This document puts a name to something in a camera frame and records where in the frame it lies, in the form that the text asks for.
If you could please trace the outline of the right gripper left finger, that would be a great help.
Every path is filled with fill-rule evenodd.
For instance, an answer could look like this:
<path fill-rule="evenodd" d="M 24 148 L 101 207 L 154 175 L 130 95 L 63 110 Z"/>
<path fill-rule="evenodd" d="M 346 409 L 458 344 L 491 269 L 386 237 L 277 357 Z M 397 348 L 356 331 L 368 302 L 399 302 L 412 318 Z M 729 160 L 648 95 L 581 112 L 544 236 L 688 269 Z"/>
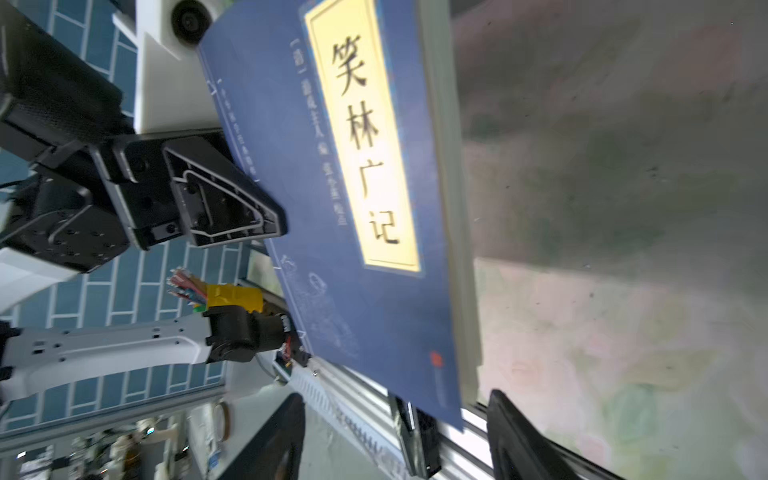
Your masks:
<path fill-rule="evenodd" d="M 288 395 L 219 479 L 298 479 L 306 433 L 305 410 L 300 394 Z"/>

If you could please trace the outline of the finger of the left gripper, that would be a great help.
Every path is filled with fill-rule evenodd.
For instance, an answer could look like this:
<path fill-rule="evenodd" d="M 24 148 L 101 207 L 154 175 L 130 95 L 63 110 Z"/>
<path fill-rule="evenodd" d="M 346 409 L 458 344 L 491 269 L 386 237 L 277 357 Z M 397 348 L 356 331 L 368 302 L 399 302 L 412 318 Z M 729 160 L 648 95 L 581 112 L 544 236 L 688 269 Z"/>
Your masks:
<path fill-rule="evenodd" d="M 207 139 L 169 140 L 162 153 L 192 245 L 210 248 L 287 233 L 282 207 Z"/>

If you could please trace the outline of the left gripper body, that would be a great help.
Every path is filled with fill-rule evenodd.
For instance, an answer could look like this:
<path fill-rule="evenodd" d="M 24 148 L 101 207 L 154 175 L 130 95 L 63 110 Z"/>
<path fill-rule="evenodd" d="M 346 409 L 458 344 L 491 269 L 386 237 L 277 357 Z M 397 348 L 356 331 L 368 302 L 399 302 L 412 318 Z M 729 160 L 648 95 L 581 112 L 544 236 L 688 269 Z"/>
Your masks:
<path fill-rule="evenodd" d="M 140 250 L 187 236 L 163 151 L 166 142 L 192 134 L 120 135 L 89 146 L 128 240 Z"/>

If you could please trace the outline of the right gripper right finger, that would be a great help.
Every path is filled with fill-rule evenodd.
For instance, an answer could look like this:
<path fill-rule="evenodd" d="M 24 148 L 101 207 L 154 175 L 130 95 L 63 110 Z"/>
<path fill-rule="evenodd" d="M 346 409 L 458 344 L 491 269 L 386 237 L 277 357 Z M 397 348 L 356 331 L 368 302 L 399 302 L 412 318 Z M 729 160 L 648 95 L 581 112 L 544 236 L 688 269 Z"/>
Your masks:
<path fill-rule="evenodd" d="M 487 406 L 487 437 L 493 476 L 501 479 L 583 479 L 507 395 L 491 391 Z"/>

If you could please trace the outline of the blue book yellow label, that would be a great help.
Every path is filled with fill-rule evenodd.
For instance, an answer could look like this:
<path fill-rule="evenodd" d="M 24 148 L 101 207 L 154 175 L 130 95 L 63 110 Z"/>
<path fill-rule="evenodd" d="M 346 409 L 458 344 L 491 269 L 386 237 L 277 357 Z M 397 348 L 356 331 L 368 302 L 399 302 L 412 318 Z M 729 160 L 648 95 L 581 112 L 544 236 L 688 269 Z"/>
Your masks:
<path fill-rule="evenodd" d="M 482 364 L 450 5 L 238 1 L 199 46 L 301 342 L 455 428 Z"/>

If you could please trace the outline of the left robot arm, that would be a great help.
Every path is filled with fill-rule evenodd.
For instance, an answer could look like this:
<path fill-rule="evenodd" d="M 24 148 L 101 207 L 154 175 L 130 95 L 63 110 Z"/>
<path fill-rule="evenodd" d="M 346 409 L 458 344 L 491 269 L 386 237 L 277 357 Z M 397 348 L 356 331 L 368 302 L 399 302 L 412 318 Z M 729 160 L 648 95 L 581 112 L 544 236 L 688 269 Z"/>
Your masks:
<path fill-rule="evenodd" d="M 129 247 L 209 248 L 283 235 L 285 216 L 235 165 L 219 128 L 139 134 L 121 93 L 8 2 L 1 5 L 1 144 L 30 164 L 1 214 L 1 305 L 89 274 Z M 248 362 L 290 318 L 240 300 L 154 325 L 1 325 L 1 403 L 131 367 Z"/>

